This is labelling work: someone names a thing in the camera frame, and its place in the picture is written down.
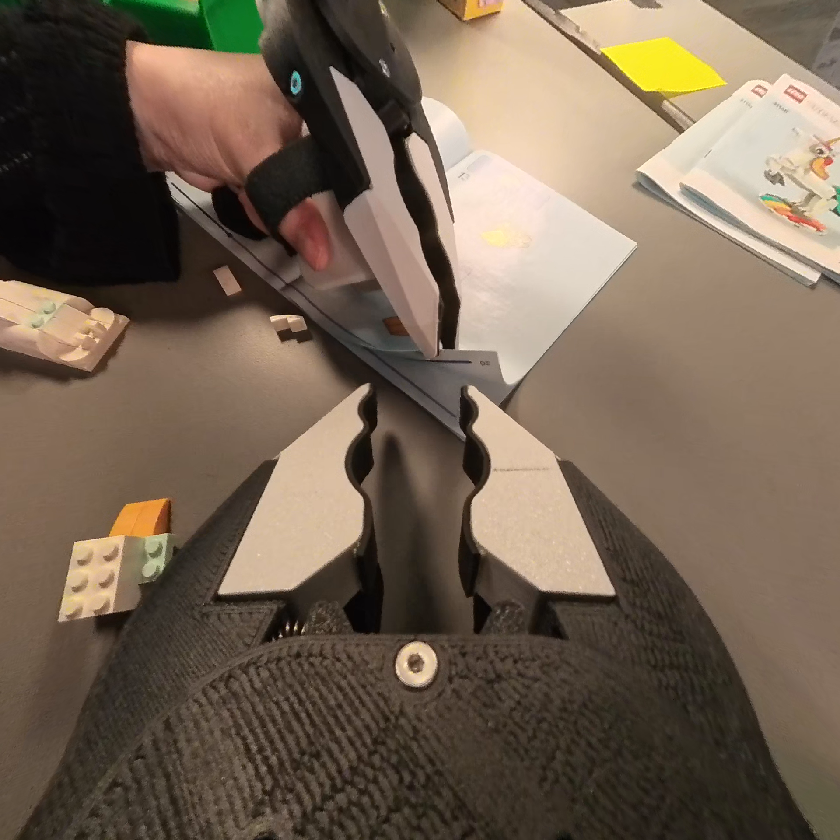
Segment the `large white lego assembly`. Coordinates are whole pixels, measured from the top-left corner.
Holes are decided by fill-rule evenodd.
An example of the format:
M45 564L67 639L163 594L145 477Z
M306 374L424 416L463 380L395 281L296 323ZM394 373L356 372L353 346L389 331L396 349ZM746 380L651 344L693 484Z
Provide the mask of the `large white lego assembly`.
M19 280L1 281L1 348L94 372L130 320L87 299Z

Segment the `person's left hand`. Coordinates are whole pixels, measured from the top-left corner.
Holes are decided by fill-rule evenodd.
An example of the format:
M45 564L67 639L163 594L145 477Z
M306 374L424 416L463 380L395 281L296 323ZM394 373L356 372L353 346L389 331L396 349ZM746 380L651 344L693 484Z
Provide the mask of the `person's left hand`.
M146 168L173 172L208 193L229 188L267 233L245 184L258 164L301 137L303 121L265 61L131 40L125 74Z

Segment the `green plastic bin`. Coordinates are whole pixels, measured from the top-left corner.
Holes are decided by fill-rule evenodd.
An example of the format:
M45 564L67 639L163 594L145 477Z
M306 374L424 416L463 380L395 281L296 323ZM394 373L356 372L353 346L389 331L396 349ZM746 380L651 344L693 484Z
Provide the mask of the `green plastic bin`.
M158 45L255 54L263 25L254 1L107 1Z

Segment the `pale blue instruction booklet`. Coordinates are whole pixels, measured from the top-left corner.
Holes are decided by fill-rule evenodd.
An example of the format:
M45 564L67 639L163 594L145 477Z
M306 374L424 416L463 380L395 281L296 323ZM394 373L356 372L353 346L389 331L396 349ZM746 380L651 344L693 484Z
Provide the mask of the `pale blue instruction booklet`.
M390 334L379 291L317 290L273 240L229 232L211 197L169 175L177 205L234 257L449 431L463 437L460 393L502 404L635 251L634 241L500 156L475 150L442 102L423 99L455 210L461 306L458 344L426 360Z

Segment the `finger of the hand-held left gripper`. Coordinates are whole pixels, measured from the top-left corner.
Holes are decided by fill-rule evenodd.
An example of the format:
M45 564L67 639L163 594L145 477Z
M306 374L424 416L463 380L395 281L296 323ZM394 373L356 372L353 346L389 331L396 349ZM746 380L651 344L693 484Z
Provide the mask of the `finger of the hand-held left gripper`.
M330 68L370 185L343 210L347 228L403 327L426 359L438 355L440 290L396 178L384 123L356 84Z
M461 298L459 261L442 158L422 99L408 109L403 138L403 197L415 223L421 251L437 290L437 345L458 343Z

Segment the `yellow purple box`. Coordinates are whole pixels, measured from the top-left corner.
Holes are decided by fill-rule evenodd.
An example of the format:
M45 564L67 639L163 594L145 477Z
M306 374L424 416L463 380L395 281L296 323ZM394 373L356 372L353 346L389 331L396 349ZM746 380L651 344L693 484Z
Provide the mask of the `yellow purple box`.
M463 22L470 22L493 14L499 14L505 3L501 0L441 0L438 2L451 14L456 16L458 20Z

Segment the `yellow paper sheet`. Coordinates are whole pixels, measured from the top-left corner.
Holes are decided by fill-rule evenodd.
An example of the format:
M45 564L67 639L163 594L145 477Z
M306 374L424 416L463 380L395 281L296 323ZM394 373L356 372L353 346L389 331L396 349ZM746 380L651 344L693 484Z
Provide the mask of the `yellow paper sheet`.
M716 70L669 37L609 46L601 53L640 91L664 98L727 85Z

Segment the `unicorn cover instruction booklet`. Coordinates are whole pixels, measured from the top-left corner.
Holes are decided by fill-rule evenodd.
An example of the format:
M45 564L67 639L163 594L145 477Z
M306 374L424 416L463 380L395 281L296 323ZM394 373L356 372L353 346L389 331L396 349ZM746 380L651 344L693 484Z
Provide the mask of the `unicorn cover instruction booklet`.
M838 105L781 76L684 176L714 214L839 280Z

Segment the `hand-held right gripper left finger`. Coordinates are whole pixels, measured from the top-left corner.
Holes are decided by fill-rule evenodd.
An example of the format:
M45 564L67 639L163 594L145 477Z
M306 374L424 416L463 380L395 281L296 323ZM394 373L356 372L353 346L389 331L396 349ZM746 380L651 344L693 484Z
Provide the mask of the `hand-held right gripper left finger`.
M382 625L383 580L371 500L375 388L358 387L276 458L217 595L278 596L294 617L336 602L358 632Z

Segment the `person's left forearm black sleeve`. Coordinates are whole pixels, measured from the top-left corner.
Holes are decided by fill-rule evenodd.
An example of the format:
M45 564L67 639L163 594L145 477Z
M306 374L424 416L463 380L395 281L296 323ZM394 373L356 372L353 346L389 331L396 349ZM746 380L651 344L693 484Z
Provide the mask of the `person's left forearm black sleeve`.
M174 282L180 228L125 73L146 34L102 2L2 7L1 253L60 287Z

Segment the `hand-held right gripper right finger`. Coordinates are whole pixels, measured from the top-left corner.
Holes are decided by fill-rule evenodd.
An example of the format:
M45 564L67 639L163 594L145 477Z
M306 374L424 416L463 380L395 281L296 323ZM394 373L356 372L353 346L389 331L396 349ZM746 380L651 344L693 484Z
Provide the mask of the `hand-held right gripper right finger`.
M461 584L474 632L506 605L529 632L549 602L614 601L557 455L473 385L461 391L461 429L473 485L461 524Z

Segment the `closed pale instruction booklet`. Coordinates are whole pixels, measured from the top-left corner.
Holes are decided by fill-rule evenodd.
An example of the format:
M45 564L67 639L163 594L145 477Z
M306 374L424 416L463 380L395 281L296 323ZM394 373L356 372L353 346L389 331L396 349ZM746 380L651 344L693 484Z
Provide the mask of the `closed pale instruction booklet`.
M725 101L688 127L669 146L640 166L636 172L636 180L650 193L687 215L693 216L766 263L775 266L786 276L803 286L813 287L822 275L819 270L807 266L774 245L718 217L683 193L680 186L684 176L698 164L735 122L761 100L769 89L770 84L764 80L749 80L744 83Z

